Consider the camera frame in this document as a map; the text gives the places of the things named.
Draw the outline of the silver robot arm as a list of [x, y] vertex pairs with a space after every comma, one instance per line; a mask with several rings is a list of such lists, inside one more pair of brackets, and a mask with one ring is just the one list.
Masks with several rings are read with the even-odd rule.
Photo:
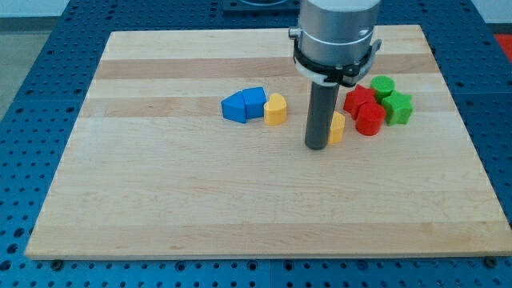
[[321, 86], [352, 87], [373, 65], [380, 0], [303, 0], [289, 28], [298, 72]]

